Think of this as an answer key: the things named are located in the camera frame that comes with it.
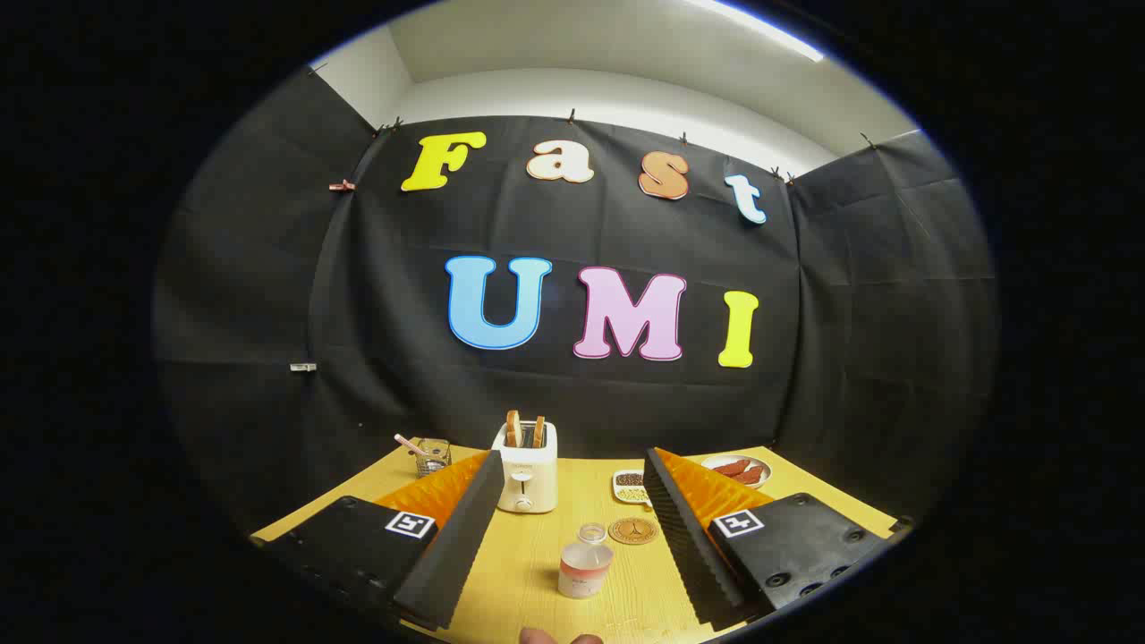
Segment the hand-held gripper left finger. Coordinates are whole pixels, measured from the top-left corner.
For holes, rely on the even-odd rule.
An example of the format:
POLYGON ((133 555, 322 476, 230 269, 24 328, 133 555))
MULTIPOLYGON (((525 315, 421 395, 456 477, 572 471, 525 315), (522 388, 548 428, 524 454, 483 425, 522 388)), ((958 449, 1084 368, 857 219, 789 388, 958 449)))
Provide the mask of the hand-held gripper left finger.
POLYGON ((482 450, 370 501, 344 495, 262 553, 382 623, 447 628, 500 497, 502 453, 482 450))

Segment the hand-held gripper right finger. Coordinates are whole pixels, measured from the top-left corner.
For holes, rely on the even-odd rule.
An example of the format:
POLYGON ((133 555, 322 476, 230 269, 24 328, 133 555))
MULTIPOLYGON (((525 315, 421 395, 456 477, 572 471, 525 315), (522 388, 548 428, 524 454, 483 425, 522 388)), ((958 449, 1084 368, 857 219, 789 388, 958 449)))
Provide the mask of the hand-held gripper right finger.
POLYGON ((716 631, 772 621, 839 587, 886 553, 913 518, 851 497, 766 448, 768 476, 749 487, 696 457, 654 447, 643 480, 684 591, 716 631))

